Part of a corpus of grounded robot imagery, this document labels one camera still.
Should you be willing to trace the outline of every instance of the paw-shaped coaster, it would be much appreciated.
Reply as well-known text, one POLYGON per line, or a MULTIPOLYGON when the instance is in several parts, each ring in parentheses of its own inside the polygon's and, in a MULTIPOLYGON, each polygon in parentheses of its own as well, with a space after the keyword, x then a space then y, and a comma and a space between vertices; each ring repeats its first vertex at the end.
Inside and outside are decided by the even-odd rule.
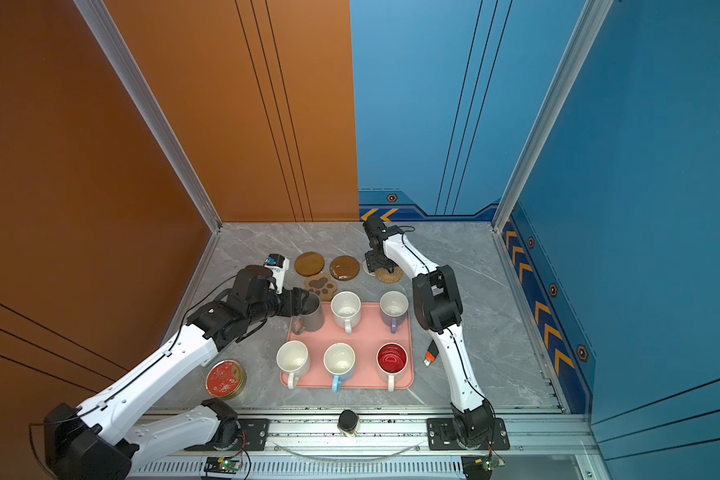
POLYGON ((338 290, 336 280, 331 278, 329 274, 312 275, 304 280, 307 291, 314 292, 320 297, 321 302, 330 302, 333 295, 338 290))

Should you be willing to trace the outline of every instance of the yellow chevron arrow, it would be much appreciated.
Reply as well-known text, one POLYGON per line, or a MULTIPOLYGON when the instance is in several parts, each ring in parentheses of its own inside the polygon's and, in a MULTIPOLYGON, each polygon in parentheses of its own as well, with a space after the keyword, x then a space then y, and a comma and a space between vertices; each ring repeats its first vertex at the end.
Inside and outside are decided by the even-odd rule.
POLYGON ((513 231, 507 232, 507 250, 509 249, 509 237, 510 236, 517 236, 517 234, 513 231))
POLYGON ((369 216, 374 215, 376 212, 378 212, 378 208, 371 208, 370 210, 368 210, 368 212, 365 213, 365 215, 361 216, 360 218, 362 221, 365 222, 369 216))
POLYGON ((534 269, 530 268, 530 265, 520 262, 520 284, 521 285, 523 284, 523 270, 528 270, 529 272, 534 271, 534 269))
POLYGON ((536 302, 536 324, 537 325, 539 324, 539 310, 541 310, 543 312, 547 312, 550 315, 552 315, 552 312, 550 312, 550 309, 548 306, 546 306, 543 303, 536 302))
POLYGON ((552 327, 549 325, 549 323, 547 323, 546 325, 544 325, 544 345, 545 345, 547 348, 550 348, 550 333, 551 333, 552 335, 555 335, 555 336, 556 336, 557 338, 559 338, 560 340, 563 339, 563 337, 560 336, 560 332, 558 332, 556 329, 552 328, 552 327))
POLYGON ((573 361, 568 358, 564 353, 559 351, 558 349, 554 350, 554 370, 555 373, 557 373, 557 376, 560 376, 560 360, 563 360, 568 365, 570 365, 570 368, 575 369, 573 361))
POLYGON ((519 246, 513 246, 512 247, 512 265, 515 265, 515 260, 517 259, 518 252, 520 252, 521 254, 524 254, 525 250, 523 250, 519 246))
POLYGON ((396 211, 398 211, 398 210, 399 210, 399 208, 393 208, 392 210, 390 210, 390 211, 387 212, 386 214, 382 215, 382 220, 384 220, 385 222, 389 222, 389 216, 392 215, 394 212, 396 212, 396 211))

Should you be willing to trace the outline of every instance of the mug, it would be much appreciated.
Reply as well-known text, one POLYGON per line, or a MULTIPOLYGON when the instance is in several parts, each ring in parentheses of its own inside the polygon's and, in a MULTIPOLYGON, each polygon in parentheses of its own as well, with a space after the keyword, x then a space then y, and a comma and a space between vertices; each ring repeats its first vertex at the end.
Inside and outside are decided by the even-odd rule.
POLYGON ((387 343, 376 353, 376 371, 382 380, 387 381, 387 390, 394 390, 394 382, 399 380, 408 366, 408 354, 397 343, 387 343))
POLYGON ((277 366, 288 375, 288 388, 295 389, 298 379, 309 370, 307 345, 298 340, 283 343, 277 351, 277 366))
MULTIPOLYGON (((312 292, 309 292, 310 296, 314 296, 317 302, 320 302, 320 298, 312 292)), ((291 331, 297 335, 301 335, 306 330, 307 332, 317 332, 326 322, 326 317, 322 313, 322 305, 317 308, 314 312, 308 315, 297 315, 291 317, 291 331)))
POLYGON ((331 390, 334 393, 355 373, 355 351, 346 343, 334 343, 322 358, 328 373, 333 375, 331 390))
POLYGON ((382 308, 382 321, 396 333, 398 325, 408 318, 408 298, 400 292, 387 292, 378 304, 382 308))
POLYGON ((360 323, 362 304, 360 297, 352 292, 339 292, 331 300, 331 312, 336 325, 343 328, 347 335, 352 334, 352 328, 360 323))

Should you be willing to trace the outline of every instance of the gray mug handle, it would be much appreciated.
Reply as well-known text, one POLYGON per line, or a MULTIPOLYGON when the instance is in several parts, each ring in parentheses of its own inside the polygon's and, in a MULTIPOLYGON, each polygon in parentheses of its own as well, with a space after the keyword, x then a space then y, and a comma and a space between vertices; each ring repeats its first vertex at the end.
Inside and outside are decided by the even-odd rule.
POLYGON ((304 320, 302 320, 301 316, 296 317, 296 321, 291 321, 291 331, 294 332, 297 335, 301 335, 304 332, 304 329, 307 328, 307 325, 304 323, 304 320), (296 330, 296 325, 301 322, 302 328, 296 330))

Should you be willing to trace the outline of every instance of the tray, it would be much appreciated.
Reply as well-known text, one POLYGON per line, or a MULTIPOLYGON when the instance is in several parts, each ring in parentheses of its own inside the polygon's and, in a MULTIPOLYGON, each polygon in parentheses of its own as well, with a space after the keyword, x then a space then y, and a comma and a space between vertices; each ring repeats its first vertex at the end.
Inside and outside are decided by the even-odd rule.
MULTIPOLYGON (((413 357, 411 348, 411 312, 408 319, 398 326, 398 332, 392 333, 382 321, 382 309, 378 302, 364 302, 362 304, 362 319, 347 335, 343 328, 339 328, 333 319, 331 303, 322 304, 322 312, 326 316, 326 323, 317 332, 304 332, 297 335, 288 329, 288 341, 298 340, 304 342, 309 350, 312 363, 309 371, 298 380, 296 388, 331 388, 333 377, 322 362, 323 355, 328 347, 337 342, 346 343, 355 351, 355 374, 342 384, 343 389, 386 389, 387 381, 382 380, 376 372, 376 353, 385 343, 400 344, 408 354, 408 365, 405 367, 403 377, 394 383, 394 389, 407 389, 413 383, 413 357)), ((288 376, 280 372, 280 382, 288 386, 288 376)))

